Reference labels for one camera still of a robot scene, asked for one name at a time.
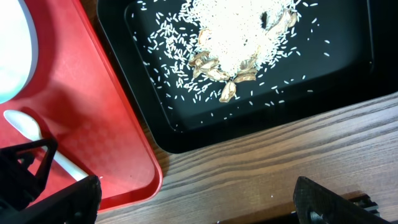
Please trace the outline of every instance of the black tray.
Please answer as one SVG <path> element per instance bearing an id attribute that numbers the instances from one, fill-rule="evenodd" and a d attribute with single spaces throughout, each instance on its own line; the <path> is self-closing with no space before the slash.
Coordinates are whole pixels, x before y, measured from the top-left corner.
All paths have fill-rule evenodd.
<path id="1" fill-rule="evenodd" d="M 316 7 L 299 4 L 297 9 L 303 17 L 295 26 L 298 35 L 288 38 L 287 48 L 297 46 L 302 55 L 282 58 L 256 82 L 239 83 L 237 95 L 241 98 L 228 104 L 214 97 L 207 103 L 202 98 L 195 104 L 194 93 L 176 89 L 176 76 L 172 75 L 168 79 L 171 87 L 161 82 L 163 88 L 156 89 L 150 80 L 158 76 L 153 68 L 161 71 L 160 65 L 174 62 L 166 60 L 162 49 L 161 54 L 149 54 L 143 45 L 158 29 L 156 12 L 165 16 L 176 13 L 182 1 L 146 3 L 148 10 L 142 11 L 141 5 L 132 0 L 98 0 L 97 13 L 121 67 L 123 76 L 119 78 L 127 83 L 125 91 L 132 93 L 156 143 L 166 151 L 180 153 L 209 146 L 398 90 L 398 76 L 393 70 L 397 1 L 323 0 Z M 320 26 L 311 24 L 315 17 Z M 188 35 L 198 33 L 197 27 L 185 27 Z M 150 66 L 144 66 L 143 59 Z M 279 86 L 279 94 L 271 90 L 275 85 Z M 218 91 L 223 84 L 210 87 Z M 185 101 L 180 97 L 175 100 L 175 95 L 183 95 Z M 275 106 L 265 105 L 271 101 Z"/>

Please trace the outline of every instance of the pile of rice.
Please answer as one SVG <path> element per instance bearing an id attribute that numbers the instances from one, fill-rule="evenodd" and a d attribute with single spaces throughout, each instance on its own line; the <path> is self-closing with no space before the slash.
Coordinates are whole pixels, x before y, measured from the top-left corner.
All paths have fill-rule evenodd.
<path id="1" fill-rule="evenodd" d="M 218 58 L 220 69 L 231 76 L 240 64 L 257 51 L 256 67 L 272 65 L 284 36 L 266 35 L 275 26 L 286 9 L 294 11 L 293 0 L 187 0 L 180 15 L 186 22 L 198 23 L 201 29 L 211 31 L 211 39 L 197 45 L 195 52 L 209 51 L 210 58 Z M 266 12 L 266 28 L 262 15 Z"/>
<path id="2" fill-rule="evenodd" d="M 142 4 L 141 10 L 146 10 L 144 3 Z M 257 70 L 265 65 L 275 67 L 278 58 L 288 57 L 292 53 L 286 53 L 286 46 L 282 46 L 288 42 L 286 35 L 290 32 L 270 35 L 268 31 L 279 22 L 285 10 L 297 12 L 296 4 L 294 0 L 186 0 L 178 14 L 172 15 L 170 12 L 168 15 L 160 12 L 156 14 L 156 23 L 160 29 L 148 37 L 149 43 L 154 44 L 154 47 L 148 47 L 147 50 L 152 53 L 153 50 L 158 50 L 160 45 L 165 44 L 164 54 L 175 60 L 173 65 L 162 66 L 165 77 L 168 78 L 171 73 L 178 75 L 176 87 L 185 88 L 188 92 L 194 91 L 193 100 L 200 101 L 200 95 L 206 92 L 213 82 L 205 82 L 209 79 L 205 75 L 201 75 L 203 79 L 192 78 L 193 68 L 188 65 L 189 59 L 197 53 L 208 51 L 209 59 L 217 58 L 219 68 L 231 77 L 237 74 L 241 63 L 252 58 L 254 54 L 257 54 L 254 65 Z M 262 21 L 264 13 L 267 15 L 265 29 Z M 211 38 L 205 43 L 198 44 L 200 33 L 187 34 L 189 31 L 187 24 L 193 24 L 200 30 L 210 30 Z M 164 41 L 158 44 L 156 39 L 159 38 Z M 208 97 L 205 96 L 206 101 L 212 95 L 217 98 L 221 95 L 221 90 L 211 92 Z"/>

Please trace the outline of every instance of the spoon handle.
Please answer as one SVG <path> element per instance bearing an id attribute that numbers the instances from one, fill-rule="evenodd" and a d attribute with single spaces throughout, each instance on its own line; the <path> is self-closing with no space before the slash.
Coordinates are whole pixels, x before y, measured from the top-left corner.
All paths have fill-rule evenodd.
<path id="1" fill-rule="evenodd" d="M 47 147 L 43 146 L 42 149 L 47 151 Z M 60 166 L 66 170 L 76 181 L 84 179 L 88 176 L 86 172 L 84 172 L 81 168 L 76 166 L 72 161 L 66 158 L 64 155 L 59 153 L 58 151 L 55 152 L 54 160 L 60 164 Z"/>

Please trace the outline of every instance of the tray rim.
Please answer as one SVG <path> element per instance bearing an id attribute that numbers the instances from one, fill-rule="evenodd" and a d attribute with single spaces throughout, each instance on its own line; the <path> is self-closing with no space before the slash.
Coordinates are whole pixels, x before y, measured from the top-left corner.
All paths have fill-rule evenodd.
<path id="1" fill-rule="evenodd" d="M 101 205 L 98 210 L 98 213 L 103 213 L 103 212 L 107 212 L 107 211 L 114 210 L 117 208 L 123 208 L 123 207 L 127 207 L 127 206 L 134 205 L 137 203 L 145 202 L 145 201 L 150 200 L 151 198 L 155 197 L 155 195 L 157 195 L 157 193 L 159 193 L 159 191 L 162 187 L 163 173 L 162 173 L 160 164 L 157 161 L 157 158 L 154 154 L 154 150 L 151 148 L 147 138 L 145 137 L 145 134 L 137 120 L 137 117 L 136 117 L 134 111 L 132 110 L 132 108 L 130 106 L 129 100 L 127 99 L 127 96 L 126 96 L 121 84 L 119 83 L 119 80 L 118 80 L 106 54 L 105 54 L 105 51 L 102 48 L 101 42 L 98 39 L 93 26 L 91 25 L 91 22 L 83 8 L 82 3 L 80 2 L 80 0 L 72 0 L 72 3 L 74 5 L 76 11 L 78 12 L 78 15 L 80 16 L 80 19 L 81 19 L 82 23 L 84 24 L 85 29 L 86 29 L 88 35 L 90 36 L 90 39 L 91 39 L 92 43 L 94 44 L 95 49 L 97 50 L 98 55 L 101 58 L 101 61 L 103 62 L 107 73 L 109 74 L 110 79 L 112 80 L 112 83 L 120 97 L 120 100 L 122 101 L 123 106 L 124 106 L 125 110 L 127 111 L 128 115 L 130 117 L 130 120 L 131 120 L 132 124 L 134 125 L 134 127 L 140 137 L 140 140 L 144 144 L 144 147 L 146 149 L 146 152 L 148 153 L 148 156 L 150 157 L 150 160 L 152 161 L 152 163 L 154 165 L 154 179 L 152 180 L 151 183 L 149 183 L 146 187 L 143 187 L 141 189 L 132 190 L 130 192 L 126 192 L 121 195 L 126 196 L 129 194 L 133 194 L 134 192 L 142 191 L 142 190 L 146 190 L 146 189 L 151 190 L 151 192 L 149 194 L 146 194 L 146 195 L 144 194 L 143 198 L 136 200 L 136 201 L 132 201 L 132 202 L 128 202 L 128 203 L 120 203 L 118 205 L 111 205 L 111 206 L 105 206 L 105 207 L 103 205 L 104 203 L 114 203 L 115 204 L 114 200 L 120 195 L 115 195 L 112 197 L 104 198 L 104 199 L 102 199 Z"/>

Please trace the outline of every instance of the black object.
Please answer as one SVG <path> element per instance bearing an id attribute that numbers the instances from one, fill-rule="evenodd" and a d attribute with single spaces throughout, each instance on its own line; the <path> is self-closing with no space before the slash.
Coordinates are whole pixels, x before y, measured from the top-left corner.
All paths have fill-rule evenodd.
<path id="1" fill-rule="evenodd" d="M 395 37 L 391 33 L 392 25 L 398 21 L 394 16 L 398 1 L 325 0 L 317 7 L 297 6 L 303 17 L 295 28 L 297 37 L 289 38 L 287 48 L 298 47 L 300 57 L 294 53 L 294 58 L 281 59 L 275 68 L 268 69 L 263 80 L 240 83 L 237 92 L 240 100 L 222 104 L 213 99 L 205 103 L 203 95 L 194 104 L 193 91 L 188 94 L 175 87 L 176 75 L 167 80 L 170 88 L 163 83 L 160 65 L 174 64 L 163 54 L 164 49 L 150 54 L 144 48 L 150 44 L 147 37 L 159 29 L 156 12 L 173 15 L 180 10 L 180 4 L 147 2 L 147 10 L 142 11 L 142 5 L 133 0 L 99 0 L 97 7 L 98 19 L 123 73 L 119 79 L 128 86 L 124 91 L 130 99 L 135 98 L 156 143 L 166 151 L 180 153 L 209 146 L 398 90 L 398 76 L 393 69 L 398 47 L 392 44 Z M 311 24 L 315 17 L 320 26 Z M 184 26 L 188 34 L 191 29 L 198 34 L 197 27 Z M 150 66 L 144 66 L 143 60 Z M 156 80 L 158 75 L 161 82 L 155 82 L 163 86 L 161 89 L 150 80 L 150 77 Z M 274 85 L 283 86 L 278 87 L 279 94 L 271 90 Z M 208 94 L 221 88 L 222 83 L 214 83 Z M 270 101 L 275 106 L 264 106 Z"/>
<path id="2" fill-rule="evenodd" d="M 34 161 L 31 151 L 42 146 L 48 150 L 33 175 L 27 170 Z M 21 211 L 43 192 L 57 147 L 56 140 L 43 139 L 0 149 L 0 217 Z"/>
<path id="3" fill-rule="evenodd" d="M 47 146 L 36 175 L 27 169 L 34 161 L 31 151 Z M 58 144 L 43 139 L 0 149 L 1 224 L 90 224 L 101 202 L 101 184 L 95 175 L 28 207 L 43 192 Z"/>
<path id="4" fill-rule="evenodd" d="M 6 218 L 4 224 L 94 224 L 101 202 L 100 180 L 90 175 Z"/>
<path id="5" fill-rule="evenodd" d="M 301 224 L 389 223 L 379 217 L 377 204 L 368 196 L 349 202 L 306 177 L 298 178 L 293 200 Z"/>

